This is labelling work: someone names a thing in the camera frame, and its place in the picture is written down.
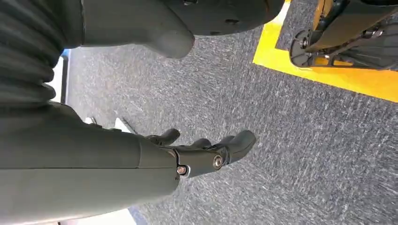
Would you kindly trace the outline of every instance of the yellow floor tape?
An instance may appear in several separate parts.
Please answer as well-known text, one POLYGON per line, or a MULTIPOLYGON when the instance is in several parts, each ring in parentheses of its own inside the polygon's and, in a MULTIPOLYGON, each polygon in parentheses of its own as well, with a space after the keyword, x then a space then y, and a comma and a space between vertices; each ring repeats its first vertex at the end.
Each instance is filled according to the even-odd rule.
POLYGON ((276 49, 291 0, 286 0, 279 15, 264 25, 253 62, 312 81, 398 102, 398 72, 350 68, 298 68, 290 62, 289 52, 276 49))

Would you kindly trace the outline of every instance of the metal stand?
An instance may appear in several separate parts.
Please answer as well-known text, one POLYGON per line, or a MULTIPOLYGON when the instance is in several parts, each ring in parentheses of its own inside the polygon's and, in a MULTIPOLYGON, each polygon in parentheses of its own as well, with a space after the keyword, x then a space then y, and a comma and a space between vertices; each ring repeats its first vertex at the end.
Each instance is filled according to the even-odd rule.
POLYGON ((392 69, 397 66, 398 23, 383 22, 397 5, 325 0, 314 28, 302 30, 290 48, 297 67, 392 69))

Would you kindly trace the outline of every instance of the metal screw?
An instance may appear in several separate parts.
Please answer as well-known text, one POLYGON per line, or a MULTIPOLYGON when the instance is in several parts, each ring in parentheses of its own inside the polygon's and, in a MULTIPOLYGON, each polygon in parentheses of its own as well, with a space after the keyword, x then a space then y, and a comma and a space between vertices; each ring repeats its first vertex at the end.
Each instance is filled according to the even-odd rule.
POLYGON ((300 40, 300 45, 301 45, 301 48, 302 48, 302 49, 305 49, 305 48, 307 48, 307 45, 308 45, 308 39, 307 39, 307 38, 303 38, 303 39, 301 39, 301 40, 300 40))
POLYGON ((189 6, 198 3, 198 0, 184 0, 184 5, 189 6))
POLYGON ((222 166, 222 163, 223 163, 223 161, 222 161, 222 157, 221 156, 217 155, 217 156, 214 157, 213 166, 214 166, 215 169, 220 169, 221 166, 222 166))
POLYGON ((180 174, 180 175, 184 175, 184 174, 186 174, 186 171, 187 171, 187 169, 186 169, 186 167, 185 166, 179 166, 179 167, 177 167, 177 173, 178 174, 180 174))

